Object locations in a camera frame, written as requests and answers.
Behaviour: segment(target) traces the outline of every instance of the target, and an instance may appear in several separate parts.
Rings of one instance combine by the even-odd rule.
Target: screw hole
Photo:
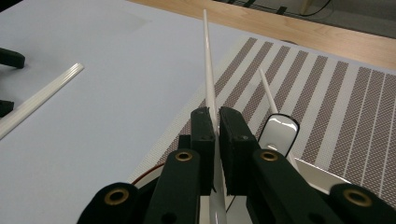
[[[163,222],[163,224],[173,224],[176,222],[176,220],[177,217],[174,213],[165,213],[161,217],[161,221]]]
[[[113,189],[105,196],[105,203],[108,205],[118,205],[125,202],[129,197],[127,189]]]
[[[315,214],[315,213],[310,213],[308,214],[309,219],[315,223],[315,224],[324,224],[326,223],[326,220],[322,215]]]
[[[362,207],[369,207],[373,204],[369,196],[357,189],[345,189],[344,197],[351,203]]]
[[[179,152],[176,154],[178,161],[189,161],[192,159],[192,155],[189,152]]]
[[[261,157],[265,161],[277,161],[277,155],[274,152],[265,151],[261,154]]]

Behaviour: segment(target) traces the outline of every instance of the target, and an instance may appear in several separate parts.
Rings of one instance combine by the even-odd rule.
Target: brass insert
[[[118,205],[125,202],[129,197],[129,191],[123,188],[111,190],[105,196],[105,203],[108,205]]]
[[[192,155],[190,152],[179,152],[176,154],[176,159],[178,161],[189,161],[192,159]]]
[[[351,203],[354,203],[361,207],[369,207],[373,204],[373,201],[365,193],[357,189],[345,189],[344,197]]]
[[[265,151],[261,154],[261,157],[265,161],[277,161],[277,155],[272,151]]]

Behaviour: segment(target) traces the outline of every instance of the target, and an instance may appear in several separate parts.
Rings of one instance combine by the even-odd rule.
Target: white plastic strip
[[[206,9],[204,9],[204,34],[205,34],[205,83],[206,83],[206,98],[205,104],[209,107],[210,118],[212,118],[213,130],[216,136],[215,143],[215,164],[213,187],[215,190],[210,192],[209,196],[209,216],[211,224],[225,224],[227,223],[225,201],[224,201],[224,187],[223,187],[223,173],[221,170],[220,152],[219,152],[219,124],[218,124],[218,109],[216,107],[215,84],[212,70],[212,59],[209,44],[209,29],[207,24]]]
[[[305,181],[308,182],[311,187],[318,189],[323,193],[329,194],[332,186],[336,184],[350,184],[346,179],[322,170],[306,161],[295,159],[294,162],[298,167],[300,175],[305,179]]]
[[[0,119],[0,140],[17,127],[24,119],[29,117],[29,115],[44,104],[55,92],[82,71],[82,69],[84,69],[84,66],[80,63],[76,63],[41,91],[18,106],[18,108]]]

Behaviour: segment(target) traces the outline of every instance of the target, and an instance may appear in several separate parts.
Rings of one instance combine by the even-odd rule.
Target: black object
[[[282,154],[253,153],[252,173],[278,223],[343,223]]]
[[[200,156],[190,149],[171,152],[154,190],[145,224],[199,222]]]
[[[0,118],[14,109],[14,102],[0,100]]]
[[[286,9],[288,9],[288,8],[287,8],[287,7],[280,7],[280,8],[277,10],[276,14],[277,14],[277,15],[283,15],[283,14],[285,13]]]
[[[0,12],[6,10],[9,7],[21,2],[22,0],[1,0],[0,1]]]
[[[23,68],[25,57],[18,52],[9,49],[0,49],[0,64]]]
[[[203,195],[200,181],[205,178],[200,175],[201,158],[206,155],[206,143],[212,148],[212,141],[201,142],[199,137],[205,136],[211,125],[207,108],[195,112],[199,113],[197,117],[191,114],[195,127],[191,129],[197,130],[191,131],[191,136],[180,136],[180,146],[169,154],[158,180],[141,189],[122,183],[105,187],[88,204],[78,224],[198,223],[199,196]],[[330,195],[312,189],[280,153],[257,149],[257,141],[234,109],[220,109],[219,140],[227,189],[247,196],[247,210],[254,224],[396,223],[396,212],[367,189],[337,185]],[[197,143],[204,153],[183,148]],[[122,189],[129,192],[125,200]],[[108,199],[119,203],[108,204]]]
[[[243,5],[243,7],[250,7],[251,5],[254,4],[254,2],[256,2],[256,0],[248,0],[248,1]]]
[[[130,184],[115,183],[93,197],[82,212],[78,224],[126,224],[137,205],[137,188]]]
[[[201,156],[201,194],[209,195],[213,187],[215,141],[208,107],[191,113],[191,149]]]
[[[220,109],[220,155],[227,194],[247,195],[251,154],[260,149],[242,114],[230,107]]]
[[[357,185],[332,186],[329,204],[346,223],[396,223],[392,207]]]

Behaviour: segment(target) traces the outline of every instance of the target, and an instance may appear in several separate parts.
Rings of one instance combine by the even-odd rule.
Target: plastic rod
[[[262,85],[264,86],[265,94],[267,95],[268,102],[270,103],[271,111],[273,114],[277,114],[278,111],[276,108],[274,98],[272,97],[270,87],[268,86],[267,78],[265,77],[265,74],[262,71],[262,69],[260,68],[259,70],[260,70],[260,75],[262,76]]]
[[[205,104],[209,107],[210,118],[212,119],[213,130],[216,136],[215,143],[215,164],[213,187],[209,196],[209,218],[211,224],[227,223],[225,196],[223,187],[223,172],[221,169],[220,152],[219,152],[219,124],[218,109],[216,107],[216,93],[213,78],[212,58],[209,43],[209,29],[207,24],[206,9],[204,9],[204,33],[205,33],[205,86],[206,98]]]

